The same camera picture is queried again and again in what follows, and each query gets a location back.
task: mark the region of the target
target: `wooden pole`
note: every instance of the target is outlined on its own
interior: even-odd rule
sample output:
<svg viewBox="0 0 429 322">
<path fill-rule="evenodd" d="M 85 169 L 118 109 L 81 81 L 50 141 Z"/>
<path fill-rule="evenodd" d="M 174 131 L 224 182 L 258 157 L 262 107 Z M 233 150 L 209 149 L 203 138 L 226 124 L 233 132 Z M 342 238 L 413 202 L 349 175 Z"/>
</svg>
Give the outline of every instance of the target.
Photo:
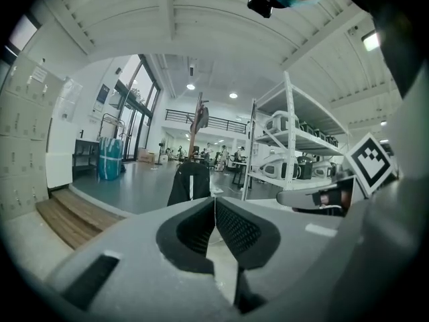
<svg viewBox="0 0 429 322">
<path fill-rule="evenodd" d="M 196 102 L 196 109 L 195 109 L 195 116 L 194 116 L 194 123 L 192 124 L 192 129 L 190 131 L 190 142 L 189 142 L 189 152 L 188 152 L 189 160 L 191 159 L 192 154 L 194 153 L 196 123 L 198 121 L 198 114 L 201 108 L 201 101 L 202 101 L 202 92 L 198 94 L 198 100 Z"/>
</svg>

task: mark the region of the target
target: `shelving unit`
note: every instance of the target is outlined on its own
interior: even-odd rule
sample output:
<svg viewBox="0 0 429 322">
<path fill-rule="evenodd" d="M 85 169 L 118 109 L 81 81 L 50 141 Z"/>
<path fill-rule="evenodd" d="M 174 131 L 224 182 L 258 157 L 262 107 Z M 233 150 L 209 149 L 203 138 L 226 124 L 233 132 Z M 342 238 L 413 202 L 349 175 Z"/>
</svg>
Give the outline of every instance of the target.
<svg viewBox="0 0 429 322">
<path fill-rule="evenodd" d="M 266 134 L 255 138 L 255 124 L 257 123 L 256 113 L 259 112 L 271 117 L 276 111 L 288 112 L 288 129 L 271 134 L 263 127 Z M 242 200 L 246 199 L 247 187 L 251 178 L 280 186 L 284 191 L 315 189 L 331 183 L 330 178 L 312 178 L 310 180 L 292 179 L 296 150 L 318 156 L 344 155 L 343 151 L 338 147 L 298 129 L 295 126 L 295 116 L 301 122 L 305 121 L 312 127 L 320 129 L 326 135 L 335 136 L 344 133 L 348 134 L 348 131 L 332 113 L 325 109 L 319 102 L 298 87 L 292 85 L 287 72 L 284 72 L 284 80 L 280 84 L 264 94 L 260 99 L 253 100 L 251 116 L 251 149 L 248 159 L 250 166 L 248 166 L 246 170 Z M 272 179 L 260 172 L 251 171 L 254 143 L 277 146 L 289 154 L 285 179 Z"/>
</svg>

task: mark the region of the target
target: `blue container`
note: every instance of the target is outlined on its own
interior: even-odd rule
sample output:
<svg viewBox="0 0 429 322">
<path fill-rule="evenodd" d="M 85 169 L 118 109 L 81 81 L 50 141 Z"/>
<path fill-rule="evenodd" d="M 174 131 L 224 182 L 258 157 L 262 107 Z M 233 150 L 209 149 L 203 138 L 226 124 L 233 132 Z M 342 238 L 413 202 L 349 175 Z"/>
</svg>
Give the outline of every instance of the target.
<svg viewBox="0 0 429 322">
<path fill-rule="evenodd" d="M 121 173 L 123 142 L 116 138 L 100 138 L 99 176 L 115 180 Z"/>
</svg>

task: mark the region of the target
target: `black bag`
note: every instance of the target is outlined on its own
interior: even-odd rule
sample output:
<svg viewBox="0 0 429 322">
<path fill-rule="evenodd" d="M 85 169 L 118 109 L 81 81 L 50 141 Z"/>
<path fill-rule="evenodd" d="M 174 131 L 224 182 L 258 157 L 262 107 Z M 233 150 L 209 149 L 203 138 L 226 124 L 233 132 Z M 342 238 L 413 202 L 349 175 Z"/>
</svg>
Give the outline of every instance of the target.
<svg viewBox="0 0 429 322">
<path fill-rule="evenodd" d="M 208 168 L 196 162 L 185 162 L 180 165 L 174 176 L 168 206 L 191 200 L 191 181 L 193 182 L 193 199 L 210 196 L 210 172 Z"/>
</svg>

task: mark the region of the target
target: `gray floor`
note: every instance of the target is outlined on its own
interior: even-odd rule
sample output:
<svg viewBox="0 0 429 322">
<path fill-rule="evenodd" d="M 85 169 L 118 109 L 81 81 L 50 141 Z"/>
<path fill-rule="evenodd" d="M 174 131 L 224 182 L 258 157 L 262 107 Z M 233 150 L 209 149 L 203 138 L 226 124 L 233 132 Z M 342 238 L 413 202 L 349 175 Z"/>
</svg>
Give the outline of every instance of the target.
<svg viewBox="0 0 429 322">
<path fill-rule="evenodd" d="M 100 180 L 95 173 L 76 179 L 73 186 L 99 201 L 130 213 L 145 213 L 167 206 L 176 173 L 175 162 L 155 166 L 144 162 L 126 164 L 127 172 L 114 181 Z M 218 197 L 240 199 L 241 191 L 232 185 L 234 174 L 210 170 L 211 185 L 223 191 Z M 275 198 L 280 187 L 253 181 L 248 199 Z"/>
</svg>

